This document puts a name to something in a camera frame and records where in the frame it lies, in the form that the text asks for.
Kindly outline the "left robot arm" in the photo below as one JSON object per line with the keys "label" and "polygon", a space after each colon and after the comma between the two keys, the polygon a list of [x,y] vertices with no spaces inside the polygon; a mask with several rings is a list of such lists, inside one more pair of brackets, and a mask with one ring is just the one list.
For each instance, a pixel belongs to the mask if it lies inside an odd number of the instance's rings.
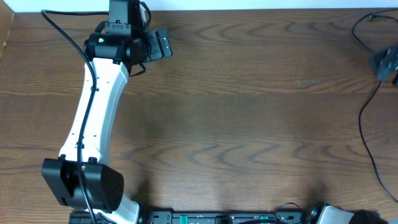
{"label": "left robot arm", "polygon": [[107,20],[77,47],[85,79],[70,133],[42,176],[60,205],[86,211],[88,223],[137,223],[140,208],[124,194],[123,175],[109,166],[109,140],[131,69],[170,57],[166,30],[151,30],[146,3],[111,0]]}

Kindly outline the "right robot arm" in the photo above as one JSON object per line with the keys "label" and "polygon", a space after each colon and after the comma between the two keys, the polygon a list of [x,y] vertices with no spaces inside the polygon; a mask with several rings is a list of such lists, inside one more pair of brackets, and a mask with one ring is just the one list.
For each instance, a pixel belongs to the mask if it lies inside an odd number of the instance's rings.
{"label": "right robot arm", "polygon": [[[363,145],[368,153],[371,160],[372,167],[374,169],[374,174],[376,176],[379,185],[382,187],[383,191],[394,201],[397,199],[388,191],[386,186],[383,184],[382,179],[379,175],[377,169],[376,161],[366,143],[363,134],[362,127],[362,116],[364,109],[368,106],[371,100],[374,98],[375,94],[379,90],[381,83],[387,79],[387,77],[397,71],[397,46],[392,45],[385,50],[380,50],[375,54],[372,54],[369,58],[369,63],[375,73],[378,83],[371,93],[370,97],[365,101],[364,105],[361,107],[358,114],[358,129]],[[332,205],[319,205],[315,206],[312,210],[312,217],[309,218],[307,223],[316,224],[383,224],[387,221],[381,218],[380,214],[371,210],[355,210],[353,212],[343,210]]]}

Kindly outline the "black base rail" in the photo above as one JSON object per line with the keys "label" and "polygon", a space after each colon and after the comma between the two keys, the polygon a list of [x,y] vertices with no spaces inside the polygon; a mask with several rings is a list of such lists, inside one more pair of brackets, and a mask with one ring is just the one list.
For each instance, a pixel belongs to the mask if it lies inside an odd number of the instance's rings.
{"label": "black base rail", "polygon": [[177,213],[148,212],[147,217],[141,216],[138,223],[153,224],[216,224],[243,223],[253,220],[273,220],[282,223],[305,223],[303,212],[274,213]]}

